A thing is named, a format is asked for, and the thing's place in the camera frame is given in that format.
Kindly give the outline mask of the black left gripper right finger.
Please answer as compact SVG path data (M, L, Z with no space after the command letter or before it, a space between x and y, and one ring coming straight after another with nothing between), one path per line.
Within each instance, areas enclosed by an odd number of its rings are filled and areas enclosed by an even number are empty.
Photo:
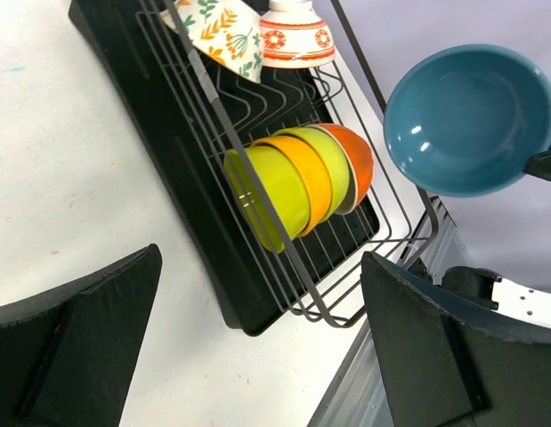
M361 287L394 425L551 426L550 328L371 252Z

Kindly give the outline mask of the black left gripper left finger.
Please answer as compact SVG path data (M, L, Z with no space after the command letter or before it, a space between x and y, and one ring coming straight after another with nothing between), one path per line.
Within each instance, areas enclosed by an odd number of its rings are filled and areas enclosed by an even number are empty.
M0 306L0 426L117 426L158 289L155 244Z

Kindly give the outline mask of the blue ceramic bowl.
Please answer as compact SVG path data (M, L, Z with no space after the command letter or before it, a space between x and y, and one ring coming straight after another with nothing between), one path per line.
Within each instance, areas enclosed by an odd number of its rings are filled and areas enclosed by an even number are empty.
M519 181L551 147L551 84L534 62L465 44L412 67L386 104L383 133L398 170L440 196L479 197Z

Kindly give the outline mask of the white bowl orange outside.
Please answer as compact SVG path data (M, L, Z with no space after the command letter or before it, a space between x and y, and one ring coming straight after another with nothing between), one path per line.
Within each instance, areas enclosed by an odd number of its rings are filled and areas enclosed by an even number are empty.
M355 131L333 123L309 125L337 141L350 168L347 195L335 210L336 214L350 214L367 196L373 179L374 159L369 144Z

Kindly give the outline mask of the orange plastic bowl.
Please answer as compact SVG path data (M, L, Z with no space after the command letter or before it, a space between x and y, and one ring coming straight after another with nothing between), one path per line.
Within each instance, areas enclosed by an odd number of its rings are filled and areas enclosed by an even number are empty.
M252 143L253 148L267 146L278 150L290 161L305 187L310 213L298 236L306 236L330 211L333 190L328 169L309 142L290 133L263 137Z

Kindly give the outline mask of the lime green bowl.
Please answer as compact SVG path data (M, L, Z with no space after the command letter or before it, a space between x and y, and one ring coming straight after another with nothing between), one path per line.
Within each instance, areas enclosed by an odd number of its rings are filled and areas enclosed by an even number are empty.
M321 158L328 170L331 180L331 205L322 221L325 222L331 215L349 214L355 207L354 174L351 162L347 159L345 150L337 137L326 130L322 124L296 126L280 129L274 136L293 136L309 145Z
M289 238L295 239L308 222L310 213L308 196L297 170L281 152L269 146L249 147L244 151ZM282 237L267 213L263 200L258 196L257 187L243 166L237 150L227 150L223 166L262 246L280 254L285 248Z

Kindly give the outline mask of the orange patterned white bowl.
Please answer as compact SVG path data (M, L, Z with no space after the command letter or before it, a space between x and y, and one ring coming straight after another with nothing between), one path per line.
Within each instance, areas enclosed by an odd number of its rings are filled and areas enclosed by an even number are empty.
M335 57L335 43L326 21L312 1L273 1L260 19L263 66L316 68Z

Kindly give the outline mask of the floral orange green bowl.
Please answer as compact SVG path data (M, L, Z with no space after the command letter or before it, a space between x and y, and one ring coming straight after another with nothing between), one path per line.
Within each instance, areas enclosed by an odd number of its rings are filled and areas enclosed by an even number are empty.
M174 8L195 48L246 80L261 82L260 14L243 1L175 1Z

